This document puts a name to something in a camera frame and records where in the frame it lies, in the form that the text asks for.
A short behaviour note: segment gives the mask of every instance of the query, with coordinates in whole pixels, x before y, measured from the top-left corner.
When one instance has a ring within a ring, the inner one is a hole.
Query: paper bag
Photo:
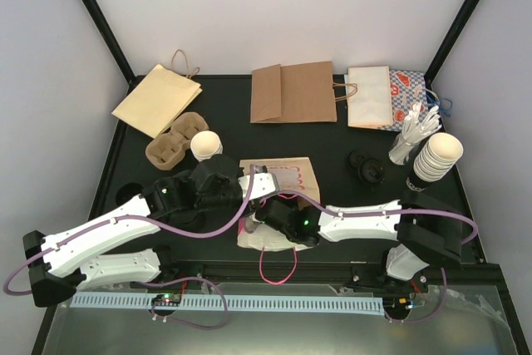
[[[308,157],[241,160],[245,174],[249,173],[251,164],[265,165],[277,178],[281,190],[296,190],[319,202],[318,182]]]
[[[301,158],[278,158],[272,160],[241,160],[240,166],[244,168],[244,173],[249,173],[249,166],[266,165],[268,172],[275,174],[279,188],[281,190],[296,190],[311,199],[319,201],[319,188],[313,166],[308,157]],[[297,251],[306,249],[304,244],[295,244],[278,232],[265,224],[256,225],[253,233],[246,231],[246,224],[254,225],[250,220],[241,219],[239,221],[239,236],[237,245],[246,249],[257,249],[261,251],[282,251],[295,248]]]
[[[155,138],[200,93],[199,83],[157,65],[112,115]]]
[[[349,75],[344,75],[344,79],[346,83],[351,83]],[[428,113],[429,105],[426,100],[425,73],[421,71],[390,70],[390,84],[393,123],[391,125],[371,126],[371,128],[381,131],[400,132],[402,131],[403,121],[414,103],[422,104],[420,120]]]
[[[349,82],[356,83],[358,91],[347,99],[348,126],[371,128],[393,123],[388,67],[351,67]]]
[[[331,62],[254,70],[251,87],[251,122],[337,120]]]

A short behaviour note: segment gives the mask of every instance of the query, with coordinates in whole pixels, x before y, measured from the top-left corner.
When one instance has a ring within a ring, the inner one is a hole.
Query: white wall
[[[133,70],[185,49],[202,73],[332,60],[425,71],[463,0],[98,0]]]
[[[0,0],[0,276],[22,236],[86,220],[126,81],[80,0]],[[16,289],[28,289],[27,272]],[[43,309],[0,294],[1,353],[31,352]]]
[[[460,170],[490,262],[500,263],[532,345],[532,0],[481,0],[434,87],[454,102]]]

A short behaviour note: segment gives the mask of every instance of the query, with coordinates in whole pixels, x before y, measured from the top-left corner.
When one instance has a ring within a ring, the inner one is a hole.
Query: black table surface
[[[407,190],[406,176],[411,165],[397,166],[387,156],[396,136],[394,132],[357,129],[347,126],[347,104],[337,103],[336,123],[307,124],[250,124],[251,76],[197,76],[203,92],[187,111],[202,115],[209,128],[215,131],[224,146],[224,153],[236,160],[284,157],[309,157],[318,180],[321,200],[326,205],[377,205],[400,198]],[[108,181],[101,213],[116,207],[116,193],[131,182],[147,187],[163,176],[181,170],[193,169],[197,161],[187,155],[172,171],[156,169],[145,157],[150,138],[134,128],[127,127],[117,146],[116,163]],[[386,168],[386,179],[375,190],[360,183],[347,168],[347,155],[353,150],[364,150],[381,160]],[[467,213],[468,205],[455,170],[426,190],[431,195]],[[225,224],[231,214],[209,215],[204,231]],[[242,249],[236,244],[236,226],[212,239],[189,239],[161,231],[148,235],[113,250],[113,253],[134,252],[156,245],[169,245],[172,254],[180,260],[203,262],[257,263],[259,252]],[[300,263],[379,263],[385,250],[397,243],[380,239],[352,239],[339,243],[322,240],[315,249],[298,254]],[[475,262],[475,246],[467,244],[462,250],[462,262]],[[267,254],[267,262],[293,262],[292,251]]]

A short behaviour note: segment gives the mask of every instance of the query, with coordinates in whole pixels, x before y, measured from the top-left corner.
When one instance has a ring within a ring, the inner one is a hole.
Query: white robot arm
[[[461,228],[449,229],[448,219],[431,219],[432,229],[427,229],[422,219],[416,222],[404,215],[387,214],[411,207],[415,202],[395,200],[357,208],[328,206],[327,212],[313,207],[299,210],[296,201],[272,197],[278,192],[278,185],[275,176],[265,168],[254,174],[253,188],[248,193],[249,176],[239,177],[238,165],[233,161],[231,164],[228,159],[225,155],[217,155],[201,162],[192,173],[186,171],[164,178],[156,182],[154,188],[134,196],[117,209],[74,229],[48,236],[39,232],[27,234],[24,247],[28,258],[50,250],[29,265],[35,304],[50,306],[70,298],[77,290],[100,285],[147,283],[157,279],[163,265],[152,249],[134,254],[103,255],[129,240],[160,231],[158,225],[137,216],[172,224],[175,223],[173,216],[177,220],[185,216],[190,219],[202,210],[241,205],[247,195],[249,203],[243,215],[254,213],[255,219],[284,233],[294,243],[314,246],[320,239],[399,241],[400,245],[389,251],[386,261],[386,274],[394,279],[409,280],[429,264],[440,266],[442,259],[460,262]],[[382,213],[382,216],[356,216],[369,211]],[[64,239],[103,221],[110,222],[59,245]],[[440,231],[443,223],[446,227]]]

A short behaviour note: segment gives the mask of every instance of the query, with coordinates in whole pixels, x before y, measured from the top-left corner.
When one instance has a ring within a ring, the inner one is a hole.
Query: brown paper bag
[[[112,115],[155,138],[200,93],[199,83],[157,65]]]
[[[319,202],[318,182],[308,157],[241,160],[245,174],[249,173],[251,164],[266,165],[268,172],[276,176],[281,190],[296,190]]]
[[[251,122],[336,122],[333,63],[252,72]]]

